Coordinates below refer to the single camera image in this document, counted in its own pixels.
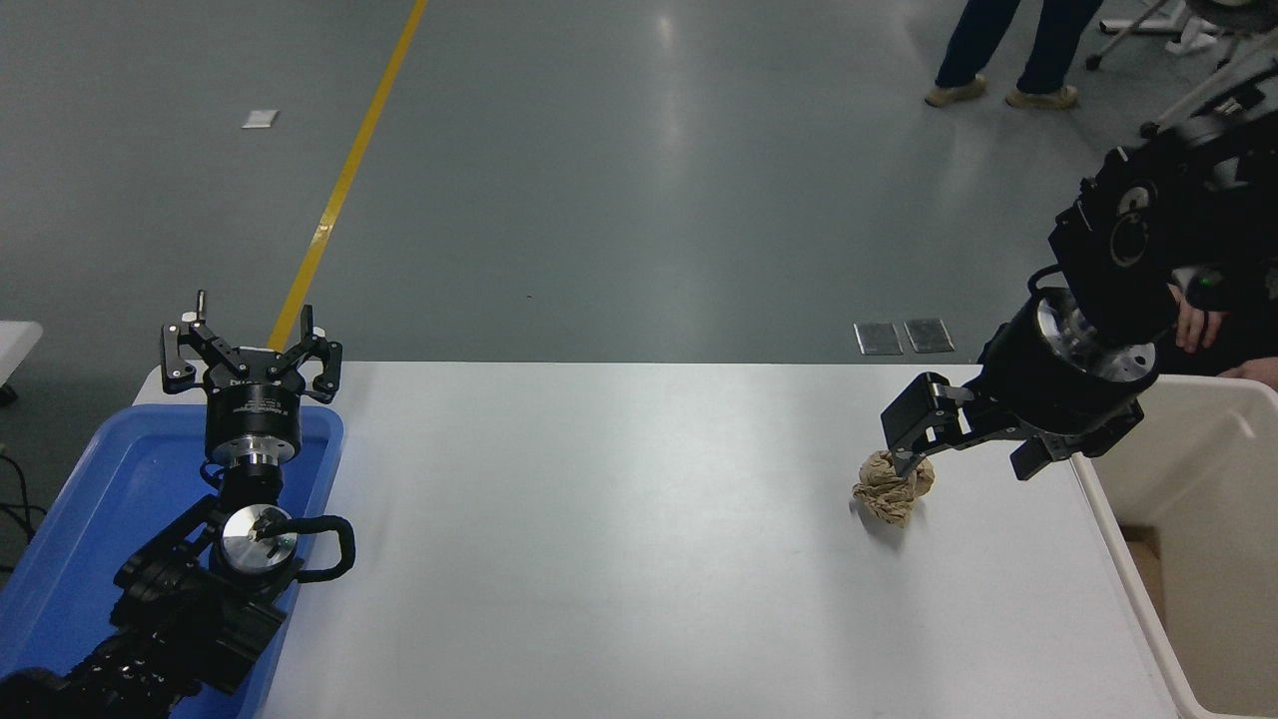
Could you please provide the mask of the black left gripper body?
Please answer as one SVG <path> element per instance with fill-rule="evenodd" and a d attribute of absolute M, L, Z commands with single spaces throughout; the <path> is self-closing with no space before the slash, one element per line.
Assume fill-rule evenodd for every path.
<path fill-rule="evenodd" d="M 207 415 L 204 456 L 211 461 L 242 461 L 250 453 L 270 461 L 291 461 L 302 451 L 302 395 L 299 372 L 233 377 L 206 372 Z"/>

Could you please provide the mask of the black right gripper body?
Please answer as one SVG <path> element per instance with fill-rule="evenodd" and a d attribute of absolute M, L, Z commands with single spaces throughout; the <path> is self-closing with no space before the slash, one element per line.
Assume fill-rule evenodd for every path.
<path fill-rule="evenodd" d="M 1154 344 L 1107 338 L 1074 299 L 1030 299 L 984 350 L 984 391 L 1042 435 L 1099 456 L 1144 419 L 1158 377 Z"/>

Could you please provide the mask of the person's hand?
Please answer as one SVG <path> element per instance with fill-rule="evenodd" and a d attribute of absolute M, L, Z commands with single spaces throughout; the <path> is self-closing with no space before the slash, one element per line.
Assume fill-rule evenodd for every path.
<path fill-rule="evenodd" d="M 1218 344 L 1228 313 L 1205 312 L 1189 300 L 1177 301 L 1174 345 L 1186 354 L 1209 350 Z"/>
<path fill-rule="evenodd" d="M 1218 377 L 1237 378 L 1237 381 L 1255 381 L 1277 391 L 1278 358 L 1249 359 L 1238 365 L 1220 372 Z"/>

